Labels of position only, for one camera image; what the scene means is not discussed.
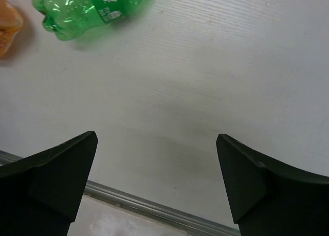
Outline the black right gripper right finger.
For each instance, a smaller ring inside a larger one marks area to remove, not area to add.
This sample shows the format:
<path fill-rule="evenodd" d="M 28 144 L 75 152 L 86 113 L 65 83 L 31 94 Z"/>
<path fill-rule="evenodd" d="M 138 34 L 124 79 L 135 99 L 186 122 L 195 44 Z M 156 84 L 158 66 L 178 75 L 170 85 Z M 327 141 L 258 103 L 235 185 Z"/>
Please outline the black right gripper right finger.
<path fill-rule="evenodd" d="M 328 177 L 285 164 L 227 134 L 216 140 L 241 235 L 328 235 Z"/>

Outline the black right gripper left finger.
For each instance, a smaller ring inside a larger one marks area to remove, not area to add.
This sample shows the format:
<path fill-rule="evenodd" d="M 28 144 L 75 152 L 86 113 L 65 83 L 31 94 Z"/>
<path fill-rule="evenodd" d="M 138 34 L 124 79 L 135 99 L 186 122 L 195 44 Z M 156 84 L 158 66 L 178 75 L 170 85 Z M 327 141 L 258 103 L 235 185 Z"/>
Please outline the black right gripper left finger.
<path fill-rule="evenodd" d="M 67 235 L 97 144 L 96 133 L 88 131 L 1 166 L 1 235 Z"/>

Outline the green plastic bottle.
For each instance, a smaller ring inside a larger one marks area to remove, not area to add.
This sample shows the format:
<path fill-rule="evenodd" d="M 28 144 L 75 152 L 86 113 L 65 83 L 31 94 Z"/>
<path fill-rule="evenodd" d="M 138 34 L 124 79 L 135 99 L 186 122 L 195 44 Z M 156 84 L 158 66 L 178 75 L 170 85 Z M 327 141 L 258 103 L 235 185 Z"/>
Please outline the green plastic bottle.
<path fill-rule="evenodd" d="M 61 41 L 70 41 L 86 31 L 135 17 L 151 0 L 32 0 L 44 17 L 44 29 Z"/>

